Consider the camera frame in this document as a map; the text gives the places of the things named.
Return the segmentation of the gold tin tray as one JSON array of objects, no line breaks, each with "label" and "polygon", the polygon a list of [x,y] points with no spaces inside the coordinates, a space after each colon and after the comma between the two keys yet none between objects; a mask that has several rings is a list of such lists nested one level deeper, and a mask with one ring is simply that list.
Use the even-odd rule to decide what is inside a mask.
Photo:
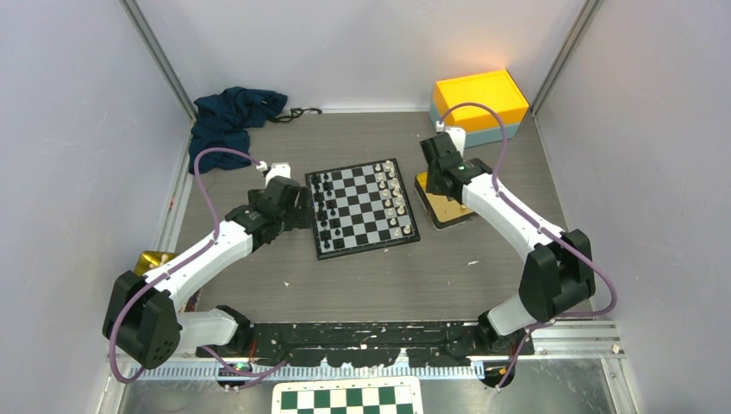
[{"label": "gold tin tray", "polygon": [[447,229],[467,222],[477,215],[473,210],[453,199],[428,193],[426,191],[427,176],[426,172],[419,172],[415,176],[415,189],[435,229]]}]

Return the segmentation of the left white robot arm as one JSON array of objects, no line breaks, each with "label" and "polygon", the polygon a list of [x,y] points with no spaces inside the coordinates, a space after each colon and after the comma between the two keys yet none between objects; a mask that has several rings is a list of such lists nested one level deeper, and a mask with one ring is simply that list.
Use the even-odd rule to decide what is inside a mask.
[{"label": "left white robot arm", "polygon": [[310,224],[311,192],[293,179],[275,177],[249,202],[232,209],[214,231],[170,262],[141,276],[120,275],[103,321],[111,350],[121,349],[145,369],[174,353],[209,346],[239,356],[253,340],[250,320],[227,305],[184,312],[183,306],[230,265]]}]

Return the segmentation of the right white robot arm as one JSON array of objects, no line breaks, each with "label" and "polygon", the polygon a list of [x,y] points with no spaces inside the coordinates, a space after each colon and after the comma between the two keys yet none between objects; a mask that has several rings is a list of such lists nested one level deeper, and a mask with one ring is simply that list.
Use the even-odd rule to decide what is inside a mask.
[{"label": "right white robot arm", "polygon": [[478,341],[484,351],[502,353],[516,331],[547,323],[595,293],[585,233],[565,232],[543,220],[515,199],[483,161],[464,159],[448,133],[420,146],[428,164],[427,191],[452,198],[482,217],[523,261],[517,293],[479,318]]}]

